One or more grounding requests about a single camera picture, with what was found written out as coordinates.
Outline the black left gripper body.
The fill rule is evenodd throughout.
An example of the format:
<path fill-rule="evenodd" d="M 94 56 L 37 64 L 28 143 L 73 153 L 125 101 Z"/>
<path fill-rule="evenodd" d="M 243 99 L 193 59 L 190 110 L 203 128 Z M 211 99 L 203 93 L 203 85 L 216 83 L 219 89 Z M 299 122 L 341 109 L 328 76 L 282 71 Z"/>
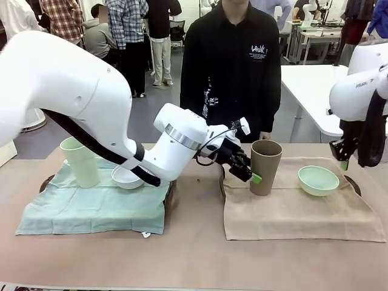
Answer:
<path fill-rule="evenodd" d="M 211 154 L 211 159 L 218 164 L 228 164 L 230 166 L 246 166 L 246 154 L 240 145 L 229 139 L 225 139 L 221 147 Z"/>

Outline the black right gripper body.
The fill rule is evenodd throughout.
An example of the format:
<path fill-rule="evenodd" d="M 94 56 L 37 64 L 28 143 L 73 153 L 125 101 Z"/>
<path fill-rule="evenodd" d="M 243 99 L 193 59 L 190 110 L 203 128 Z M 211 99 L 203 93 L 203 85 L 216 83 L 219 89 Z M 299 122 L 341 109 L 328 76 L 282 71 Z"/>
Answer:
<path fill-rule="evenodd" d="M 358 148 L 363 122 L 344 121 L 341 119 L 339 127 L 343 131 L 341 138 L 337 141 L 330 141 L 329 146 L 333 157 L 337 161 L 348 161 Z"/>

